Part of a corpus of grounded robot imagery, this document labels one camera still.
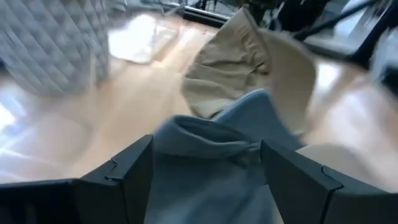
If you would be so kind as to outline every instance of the black furniture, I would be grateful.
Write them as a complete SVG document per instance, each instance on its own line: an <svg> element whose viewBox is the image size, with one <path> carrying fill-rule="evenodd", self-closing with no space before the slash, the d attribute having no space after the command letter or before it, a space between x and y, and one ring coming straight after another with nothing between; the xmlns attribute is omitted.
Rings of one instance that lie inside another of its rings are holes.
<svg viewBox="0 0 398 224"><path fill-rule="evenodd" d="M0 223L144 223L152 148L146 135L80 179L0 185Z"/></svg>
<svg viewBox="0 0 398 224"><path fill-rule="evenodd" d="M387 66L382 72L381 83L383 83L392 94L398 97L398 68Z"/></svg>
<svg viewBox="0 0 398 224"><path fill-rule="evenodd" d="M330 0L285 0L277 18L282 30L298 32L312 26Z"/></svg>
<svg viewBox="0 0 398 224"><path fill-rule="evenodd" d="M320 32L323 29L326 28L331 28L335 24L337 24L339 21L342 19L360 11L361 9L364 9L365 7L372 6L376 3L380 2L380 0L367 0L360 5L342 13L340 16L331 19L330 21L327 21L323 24L320 24L319 26L313 27L310 30L305 30L302 32L298 32L294 35L294 38L300 41L304 41L308 36L316 34ZM341 52L335 52L333 50L330 50L325 47L319 47L316 45L308 44L304 42L303 44L312 52L323 55L326 57L331 57L337 60L345 60L349 62L353 62L360 67L363 68L369 68L369 59L371 57L371 54L373 52L373 49L375 48L375 43L380 37L380 33L383 33L385 30L391 29L392 27L397 26L397 21L398 21L398 1L392 0L390 2L390 5L387 7L387 9L384 11L382 14L381 18L378 20L376 26L374 26L373 30L371 33L367 36L366 40L361 44L359 49L351 54L351 55L345 55ZM225 18L223 16L218 16L213 13L209 13L206 11L199 11L197 9L193 9L191 7L186 7L185 13L183 16L184 19L193 21L193 22L198 22L201 24L205 24L208 26L212 27L217 27L220 28L225 22L228 20L228 18Z"/></svg>

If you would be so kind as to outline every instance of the black plastic part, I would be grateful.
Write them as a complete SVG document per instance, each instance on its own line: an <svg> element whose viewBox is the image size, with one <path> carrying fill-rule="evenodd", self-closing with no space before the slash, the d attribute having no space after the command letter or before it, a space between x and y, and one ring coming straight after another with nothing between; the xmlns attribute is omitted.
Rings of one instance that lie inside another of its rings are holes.
<svg viewBox="0 0 398 224"><path fill-rule="evenodd" d="M183 19L215 28L222 27L228 20L226 17L192 7L185 7Z"/></svg>
<svg viewBox="0 0 398 224"><path fill-rule="evenodd" d="M364 68L369 67L369 59L372 57L376 44L384 31L394 28L398 24L398 1L392 1L381 15L379 20L359 46L353 55L346 58L347 61L356 63Z"/></svg>
<svg viewBox="0 0 398 224"><path fill-rule="evenodd" d="M339 16L336 16L335 18L320 24L319 26L313 27L313 28L311 28L309 30L305 30L305 31L301 31L301 32L296 33L293 36L293 38L295 38L296 40L299 40L299 41L304 41L307 37L309 37L309 36L311 36L313 34L317 34L320 31L322 31L323 29L326 29L326 28L329 28L329 27L334 27L342 19L347 18L348 16L350 16L350 15L352 15L352 14L354 14L354 13L356 13L356 12L362 10L362 9L364 9L365 7L372 6L373 4L377 3L378 1L380 1L380 0L368 0L368 1L364 2L364 3L361 3L361 4L357 5L357 6L355 6L354 8L349 9L349 10L341 13Z"/></svg>
<svg viewBox="0 0 398 224"><path fill-rule="evenodd" d="M398 223L398 194L264 141L261 162L285 224Z"/></svg>
<svg viewBox="0 0 398 224"><path fill-rule="evenodd" d="M333 194L324 224L398 223L397 194L389 194L333 169L328 169L327 174L339 180L344 188Z"/></svg>
<svg viewBox="0 0 398 224"><path fill-rule="evenodd" d="M342 184L323 166L291 150L261 142L261 162L285 224L319 224L331 194Z"/></svg>
<svg viewBox="0 0 398 224"><path fill-rule="evenodd" d="M81 179L0 185L0 223L144 223L152 150L147 135Z"/></svg>
<svg viewBox="0 0 398 224"><path fill-rule="evenodd" d="M262 18L264 17L264 14L266 13L266 10L269 9L263 4L256 4L254 2L249 2L249 10L250 13L252 14L254 21L257 23L257 25L260 25Z"/></svg>

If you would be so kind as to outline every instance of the hardwood floor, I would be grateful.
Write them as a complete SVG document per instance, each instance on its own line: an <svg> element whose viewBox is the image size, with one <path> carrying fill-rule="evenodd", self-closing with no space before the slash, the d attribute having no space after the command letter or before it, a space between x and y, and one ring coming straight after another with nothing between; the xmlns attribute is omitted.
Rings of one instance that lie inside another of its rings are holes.
<svg viewBox="0 0 398 224"><path fill-rule="evenodd" d="M86 110L81 98L61 104L42 100L2 77L0 182L80 177L173 114L190 114L180 82L216 32L185 22L178 41L151 66L113 59L112 77L96 92L95 110ZM321 58L317 63L310 124L302 139L348 147L384 189L398 192L396 100L359 68Z"/></svg>

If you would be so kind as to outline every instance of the chair leg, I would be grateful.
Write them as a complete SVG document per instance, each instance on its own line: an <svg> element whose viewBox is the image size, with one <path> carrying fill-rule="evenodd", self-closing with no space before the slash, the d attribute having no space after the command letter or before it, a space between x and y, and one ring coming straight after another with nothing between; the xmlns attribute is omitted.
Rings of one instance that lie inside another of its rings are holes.
<svg viewBox="0 0 398 224"><path fill-rule="evenodd" d="M256 141L274 141L291 150L304 147L300 139L284 127L264 90L254 90L242 96L216 115L213 121L240 131Z"/></svg>

